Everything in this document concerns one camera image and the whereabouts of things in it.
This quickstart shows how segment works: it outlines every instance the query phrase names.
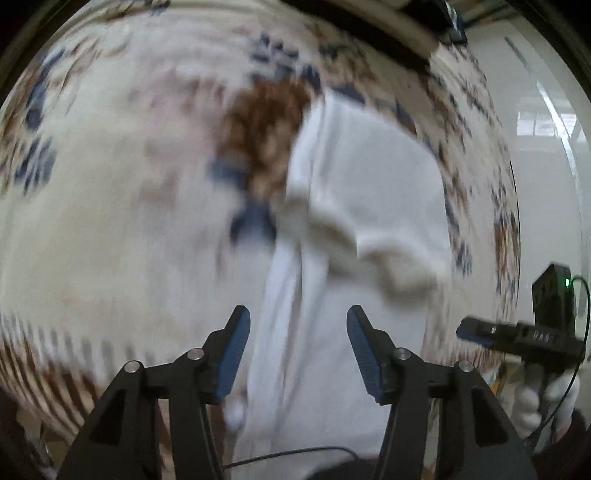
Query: metal screw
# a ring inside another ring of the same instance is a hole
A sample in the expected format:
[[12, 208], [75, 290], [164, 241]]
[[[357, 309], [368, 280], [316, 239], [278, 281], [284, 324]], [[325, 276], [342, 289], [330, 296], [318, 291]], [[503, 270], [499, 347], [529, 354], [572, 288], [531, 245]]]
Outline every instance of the metal screw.
[[205, 356], [205, 352], [202, 348], [191, 348], [187, 352], [187, 357], [189, 360], [201, 360]]
[[137, 360], [132, 360], [131, 362], [127, 362], [124, 368], [127, 373], [134, 374], [139, 370], [140, 364]]
[[402, 347], [397, 348], [394, 351], [394, 358], [397, 358], [398, 360], [408, 360], [410, 358], [410, 351]]
[[466, 373], [474, 370], [474, 365], [469, 360], [460, 360], [457, 363], [457, 366], [460, 367], [460, 370], [462, 370], [463, 372], [466, 372]]

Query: patterned blanket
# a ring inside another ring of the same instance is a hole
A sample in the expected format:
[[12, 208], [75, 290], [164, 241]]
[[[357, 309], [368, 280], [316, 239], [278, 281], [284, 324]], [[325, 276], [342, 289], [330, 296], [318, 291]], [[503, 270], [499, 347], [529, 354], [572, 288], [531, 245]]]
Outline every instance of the patterned blanket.
[[236, 304], [256, 319], [269, 203], [326, 89], [398, 122], [439, 162], [455, 269], [423, 358], [497, 365], [455, 328], [467, 314], [512, 320], [511, 162], [469, 49], [442, 46], [430, 63], [407, 70], [276, 0], [87, 5], [0, 111], [0, 386], [69, 441], [126, 360], [176, 358]]

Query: white towel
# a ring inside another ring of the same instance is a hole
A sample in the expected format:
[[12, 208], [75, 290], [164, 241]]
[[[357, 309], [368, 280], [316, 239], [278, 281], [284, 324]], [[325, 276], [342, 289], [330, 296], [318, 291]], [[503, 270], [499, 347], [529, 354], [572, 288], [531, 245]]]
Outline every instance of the white towel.
[[[322, 445], [376, 455], [388, 408], [365, 391], [346, 312], [363, 305], [375, 327], [420, 352], [428, 297], [395, 301], [390, 290], [429, 286], [449, 269], [436, 161], [396, 125], [328, 93], [296, 140], [278, 224], [233, 459]], [[329, 265], [340, 272], [329, 273]], [[391, 277], [385, 290], [384, 272]], [[232, 475], [300, 480], [344, 459], [297, 455]]]
[[295, 142], [278, 222], [329, 253], [335, 267], [408, 292], [449, 275], [444, 205], [430, 150], [391, 121], [327, 92]]

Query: white wall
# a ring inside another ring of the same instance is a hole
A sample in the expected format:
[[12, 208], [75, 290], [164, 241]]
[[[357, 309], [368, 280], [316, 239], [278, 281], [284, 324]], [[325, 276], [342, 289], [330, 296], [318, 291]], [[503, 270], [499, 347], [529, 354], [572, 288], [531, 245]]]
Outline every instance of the white wall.
[[[517, 314], [533, 322], [531, 283], [550, 262], [589, 278], [591, 150], [584, 132], [591, 139], [591, 102], [524, 20], [476, 27], [468, 37], [511, 152], [521, 227]], [[579, 313], [582, 335], [586, 315], [584, 309]], [[591, 378], [583, 390], [589, 393], [579, 403], [591, 419]]]

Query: white glove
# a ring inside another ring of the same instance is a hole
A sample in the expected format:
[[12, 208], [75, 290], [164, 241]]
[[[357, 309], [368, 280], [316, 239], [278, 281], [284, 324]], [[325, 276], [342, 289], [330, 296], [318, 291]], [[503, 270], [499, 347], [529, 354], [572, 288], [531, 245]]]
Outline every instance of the white glove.
[[[527, 369], [522, 366], [521, 369], [525, 380], [515, 389], [515, 403], [511, 413], [511, 421], [517, 434], [521, 438], [527, 438], [540, 426], [542, 421], [541, 415], [538, 413], [538, 408], [540, 408], [538, 393], [542, 384], [544, 370], [539, 365], [529, 365]], [[553, 379], [544, 391], [543, 397], [548, 402], [548, 415], [552, 415], [552, 412], [556, 409], [556, 405], [563, 397], [573, 378], [573, 373], [572, 370], [564, 372], [561, 376]], [[558, 433], [569, 425], [574, 404], [579, 396], [580, 386], [581, 381], [577, 375], [573, 386], [570, 387], [569, 394], [554, 416], [554, 427]]]

